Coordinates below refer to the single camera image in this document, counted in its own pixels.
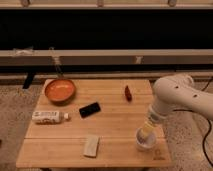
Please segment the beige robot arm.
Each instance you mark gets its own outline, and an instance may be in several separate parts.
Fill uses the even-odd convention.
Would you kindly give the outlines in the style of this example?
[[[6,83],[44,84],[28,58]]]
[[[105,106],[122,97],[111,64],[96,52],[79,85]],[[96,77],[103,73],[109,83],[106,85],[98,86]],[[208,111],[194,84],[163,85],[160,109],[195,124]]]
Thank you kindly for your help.
[[[190,75],[161,77],[155,81],[153,92],[154,100],[148,108],[148,119],[139,131],[143,139],[147,139],[155,125],[173,111],[173,105],[183,106],[213,121],[213,94],[195,89]]]

